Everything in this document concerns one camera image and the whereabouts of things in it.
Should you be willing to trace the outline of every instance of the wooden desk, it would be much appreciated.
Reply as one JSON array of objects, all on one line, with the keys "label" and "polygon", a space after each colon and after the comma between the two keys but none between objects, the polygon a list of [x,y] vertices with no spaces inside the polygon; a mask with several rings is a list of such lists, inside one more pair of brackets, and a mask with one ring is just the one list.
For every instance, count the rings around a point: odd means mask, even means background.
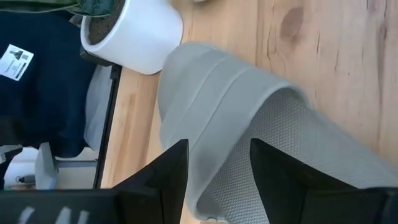
[{"label": "wooden desk", "polygon": [[[359,142],[398,161],[398,0],[174,0],[183,42],[212,42],[299,84]],[[162,152],[158,75],[123,69],[101,186]],[[193,221],[184,211],[182,223]]]}]

